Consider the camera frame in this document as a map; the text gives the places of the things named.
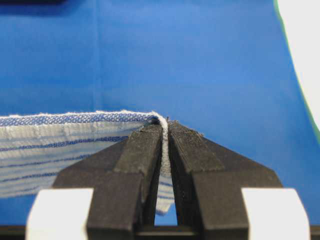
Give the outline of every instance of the cloth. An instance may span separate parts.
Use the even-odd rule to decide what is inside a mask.
[[[168,157],[168,124],[156,112],[38,114],[0,117],[0,198],[50,188],[60,170],[126,139],[154,121],[163,129],[156,212],[174,203]]]

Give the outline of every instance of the white towel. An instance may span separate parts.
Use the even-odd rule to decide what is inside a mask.
[[[111,146],[153,121],[163,130],[156,212],[174,203],[168,124],[156,112],[87,112],[0,117],[0,198],[36,194],[58,172]]]

